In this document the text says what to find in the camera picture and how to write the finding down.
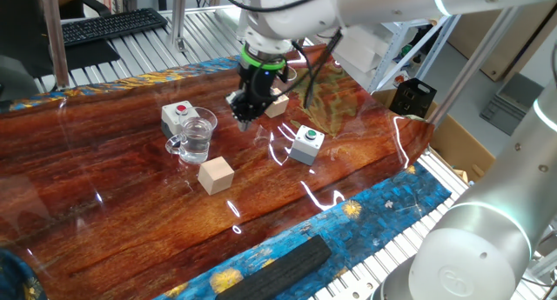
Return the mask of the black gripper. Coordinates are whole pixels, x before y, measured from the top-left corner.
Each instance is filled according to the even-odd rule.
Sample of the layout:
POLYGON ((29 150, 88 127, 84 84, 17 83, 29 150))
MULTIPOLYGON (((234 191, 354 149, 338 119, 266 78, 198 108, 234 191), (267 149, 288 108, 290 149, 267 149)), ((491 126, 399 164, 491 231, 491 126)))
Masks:
POLYGON ((264 115, 273 104, 272 85, 276 78, 283 83, 287 81, 288 68, 261 70, 253 65, 248 65, 246 68, 239 65, 238 74, 240 76, 239 90, 228 94, 225 100, 238 122, 238 129, 247 131, 252 121, 264 115))

